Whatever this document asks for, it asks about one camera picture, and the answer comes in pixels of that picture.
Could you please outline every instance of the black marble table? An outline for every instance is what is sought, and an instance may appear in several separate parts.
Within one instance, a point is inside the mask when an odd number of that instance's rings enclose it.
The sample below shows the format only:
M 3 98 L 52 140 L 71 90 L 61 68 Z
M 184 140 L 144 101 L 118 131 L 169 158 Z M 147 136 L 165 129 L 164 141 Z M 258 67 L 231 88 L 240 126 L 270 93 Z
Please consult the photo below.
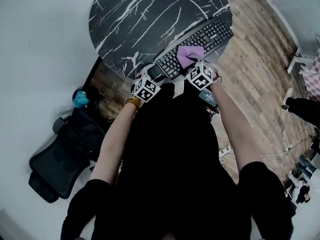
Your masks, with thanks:
M 223 12 L 231 20 L 227 0 L 94 0 L 89 31 L 104 63 L 135 79 L 168 45 Z

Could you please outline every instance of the black device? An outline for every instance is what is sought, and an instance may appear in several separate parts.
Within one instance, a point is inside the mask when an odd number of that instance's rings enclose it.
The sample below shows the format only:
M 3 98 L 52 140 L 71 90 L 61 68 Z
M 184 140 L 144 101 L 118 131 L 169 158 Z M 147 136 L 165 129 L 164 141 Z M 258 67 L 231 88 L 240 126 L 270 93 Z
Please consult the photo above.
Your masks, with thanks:
M 159 54 L 154 62 L 172 80 L 181 74 L 182 69 L 177 59 L 178 46 L 202 46 L 206 58 L 232 38 L 234 34 L 230 27 L 231 24 L 222 15 L 216 16 L 184 34 Z

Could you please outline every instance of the checkered cushion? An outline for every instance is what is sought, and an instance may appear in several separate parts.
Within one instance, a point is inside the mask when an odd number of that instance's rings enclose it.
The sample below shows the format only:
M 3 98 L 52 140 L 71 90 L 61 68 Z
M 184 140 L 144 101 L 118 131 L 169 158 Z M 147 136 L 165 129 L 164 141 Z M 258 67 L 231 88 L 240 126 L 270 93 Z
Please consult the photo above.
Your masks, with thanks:
M 320 102 L 320 46 L 311 69 L 302 72 L 309 99 Z

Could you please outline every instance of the power strip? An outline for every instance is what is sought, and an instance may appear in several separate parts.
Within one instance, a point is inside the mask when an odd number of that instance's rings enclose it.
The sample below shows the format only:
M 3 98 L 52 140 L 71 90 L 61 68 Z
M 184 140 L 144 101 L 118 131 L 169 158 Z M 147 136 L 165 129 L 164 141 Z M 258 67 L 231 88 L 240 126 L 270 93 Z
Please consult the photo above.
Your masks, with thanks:
M 231 150 L 232 150 L 232 146 L 227 146 L 227 147 L 225 147 L 224 149 L 220 150 L 220 151 L 219 151 L 219 158 L 227 155 L 228 153 L 231 152 Z

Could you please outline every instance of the chair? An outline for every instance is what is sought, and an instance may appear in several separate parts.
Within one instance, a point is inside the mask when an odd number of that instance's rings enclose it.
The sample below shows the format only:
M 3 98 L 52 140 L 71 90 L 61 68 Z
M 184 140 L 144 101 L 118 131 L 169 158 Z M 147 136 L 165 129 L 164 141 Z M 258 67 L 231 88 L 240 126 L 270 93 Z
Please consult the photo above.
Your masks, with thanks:
M 52 126 L 56 139 L 29 161 L 29 185 L 48 203 L 67 199 L 90 160 L 98 160 L 108 128 L 97 112 L 87 108 L 75 108 L 66 119 L 59 117 Z

